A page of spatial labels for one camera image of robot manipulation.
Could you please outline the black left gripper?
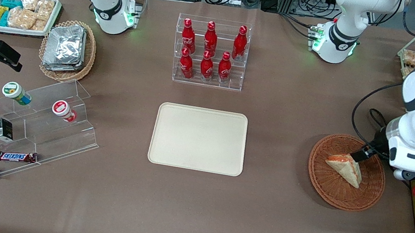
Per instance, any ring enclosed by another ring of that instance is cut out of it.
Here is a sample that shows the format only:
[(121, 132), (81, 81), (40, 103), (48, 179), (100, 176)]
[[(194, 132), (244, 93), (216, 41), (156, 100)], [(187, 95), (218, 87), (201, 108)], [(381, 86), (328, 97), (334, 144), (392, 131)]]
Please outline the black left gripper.
[(377, 154), (380, 159), (388, 160), (389, 145), (386, 136), (386, 130), (379, 130), (375, 133), (374, 139), (371, 141), (371, 147), (363, 146), (358, 151), (352, 152), (351, 157), (356, 163), (368, 160)]

